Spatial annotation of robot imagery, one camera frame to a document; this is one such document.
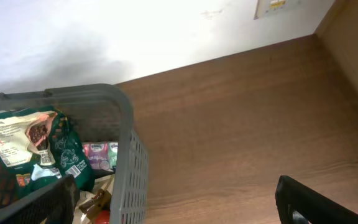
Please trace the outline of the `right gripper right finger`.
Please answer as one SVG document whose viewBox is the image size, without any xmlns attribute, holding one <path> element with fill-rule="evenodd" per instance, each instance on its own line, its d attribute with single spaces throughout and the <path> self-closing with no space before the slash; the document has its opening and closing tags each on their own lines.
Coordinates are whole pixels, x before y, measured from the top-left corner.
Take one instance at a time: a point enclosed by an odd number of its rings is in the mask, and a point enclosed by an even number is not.
<svg viewBox="0 0 358 224">
<path fill-rule="evenodd" d="M 358 223 L 358 214 L 287 175 L 278 180 L 275 201 L 281 223 Z"/>
</svg>

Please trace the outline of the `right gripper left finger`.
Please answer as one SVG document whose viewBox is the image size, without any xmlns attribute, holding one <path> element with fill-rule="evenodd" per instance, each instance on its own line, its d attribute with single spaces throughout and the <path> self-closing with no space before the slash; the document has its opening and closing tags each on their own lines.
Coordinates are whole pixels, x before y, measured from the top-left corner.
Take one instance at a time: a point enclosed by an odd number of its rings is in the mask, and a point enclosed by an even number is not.
<svg viewBox="0 0 358 224">
<path fill-rule="evenodd" d="M 79 198 L 74 177 L 67 175 L 0 209 L 0 224 L 72 224 Z"/>
</svg>

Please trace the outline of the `brown clear snack bag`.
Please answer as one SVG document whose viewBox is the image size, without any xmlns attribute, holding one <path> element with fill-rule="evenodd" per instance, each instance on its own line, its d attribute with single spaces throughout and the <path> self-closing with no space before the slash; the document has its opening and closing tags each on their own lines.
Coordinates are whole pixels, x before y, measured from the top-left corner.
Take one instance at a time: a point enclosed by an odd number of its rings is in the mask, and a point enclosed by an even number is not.
<svg viewBox="0 0 358 224">
<path fill-rule="evenodd" d="M 110 211 L 114 179 L 114 174 L 98 178 L 90 192 L 80 192 L 72 224 L 95 224 L 100 211 Z"/>
</svg>

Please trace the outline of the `green coffee bean bag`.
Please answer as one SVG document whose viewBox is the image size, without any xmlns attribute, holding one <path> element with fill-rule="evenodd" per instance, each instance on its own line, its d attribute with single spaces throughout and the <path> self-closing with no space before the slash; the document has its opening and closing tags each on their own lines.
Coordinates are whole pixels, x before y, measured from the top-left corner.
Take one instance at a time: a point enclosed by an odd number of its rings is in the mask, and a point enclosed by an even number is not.
<svg viewBox="0 0 358 224">
<path fill-rule="evenodd" d="M 20 198 L 67 175 L 82 191 L 94 187 L 79 135 L 52 106 L 0 114 L 0 161 L 15 176 Z"/>
</svg>

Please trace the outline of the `Kleenex tissue multipack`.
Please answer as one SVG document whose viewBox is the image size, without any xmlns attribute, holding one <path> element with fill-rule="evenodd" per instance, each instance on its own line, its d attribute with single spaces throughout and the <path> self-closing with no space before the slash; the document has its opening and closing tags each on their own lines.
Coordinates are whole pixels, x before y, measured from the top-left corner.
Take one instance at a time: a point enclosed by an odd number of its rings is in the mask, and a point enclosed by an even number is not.
<svg viewBox="0 0 358 224">
<path fill-rule="evenodd" d="M 85 142 L 83 152 L 93 170 L 116 171 L 117 142 Z"/>
</svg>

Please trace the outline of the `orange spaghetti packet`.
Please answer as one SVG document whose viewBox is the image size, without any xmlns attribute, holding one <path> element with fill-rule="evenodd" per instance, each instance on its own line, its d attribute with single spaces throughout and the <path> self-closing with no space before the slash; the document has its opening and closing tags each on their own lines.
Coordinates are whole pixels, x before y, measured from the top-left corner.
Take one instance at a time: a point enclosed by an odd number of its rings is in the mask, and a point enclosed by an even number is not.
<svg viewBox="0 0 358 224">
<path fill-rule="evenodd" d="M 102 210 L 99 215 L 96 217 L 95 224 L 109 224 L 110 221 L 110 211 Z"/>
</svg>

